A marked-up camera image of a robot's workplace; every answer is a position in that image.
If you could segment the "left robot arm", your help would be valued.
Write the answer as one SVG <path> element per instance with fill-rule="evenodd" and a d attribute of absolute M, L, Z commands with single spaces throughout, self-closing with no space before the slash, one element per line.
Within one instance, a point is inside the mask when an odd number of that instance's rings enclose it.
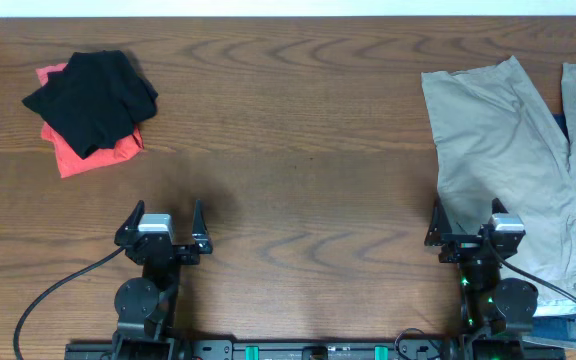
<path fill-rule="evenodd" d="M 176 245 L 172 217 L 147 214 L 139 201 L 119 227 L 114 243 L 127 258 L 142 267 L 142 275 L 117 290 L 118 314 L 113 335 L 113 359 L 191 359 L 192 345 L 173 330 L 183 266 L 200 263 L 213 252 L 202 203 L 195 202 L 190 244 Z"/>

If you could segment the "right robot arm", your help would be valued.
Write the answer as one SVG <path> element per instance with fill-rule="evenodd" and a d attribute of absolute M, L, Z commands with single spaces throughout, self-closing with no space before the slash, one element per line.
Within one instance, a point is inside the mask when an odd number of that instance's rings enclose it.
<path fill-rule="evenodd" d="M 438 247 L 441 263 L 457 266 L 461 296 L 460 334 L 446 339 L 440 359 L 523 358 L 521 336 L 533 329 L 538 290 L 531 283 L 503 279 L 503 262 L 517 254 L 525 235 L 519 216 L 492 201 L 489 221 L 477 234 L 457 234 L 437 199 L 424 244 Z"/>

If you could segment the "khaki green shorts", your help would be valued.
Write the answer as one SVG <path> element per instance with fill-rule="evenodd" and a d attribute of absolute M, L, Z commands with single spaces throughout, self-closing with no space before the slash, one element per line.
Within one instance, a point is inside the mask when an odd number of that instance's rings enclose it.
<path fill-rule="evenodd" d="M 515 58 L 421 85 L 454 231 L 476 233 L 499 198 L 526 231 L 503 275 L 540 279 L 539 315 L 576 313 L 576 64 L 561 77 L 568 140 Z"/>

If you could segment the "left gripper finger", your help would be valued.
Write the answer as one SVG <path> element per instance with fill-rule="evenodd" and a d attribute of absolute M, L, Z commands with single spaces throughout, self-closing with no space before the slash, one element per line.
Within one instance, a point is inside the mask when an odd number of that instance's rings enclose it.
<path fill-rule="evenodd" d="M 139 200 L 124 223 L 115 233 L 114 244 L 117 246 L 132 246 L 138 239 L 139 223 L 145 213 L 145 203 Z"/>
<path fill-rule="evenodd" d="M 200 200 L 195 202 L 191 235 L 200 254 L 211 254 L 213 252 L 213 243 L 203 217 L 202 202 Z"/>

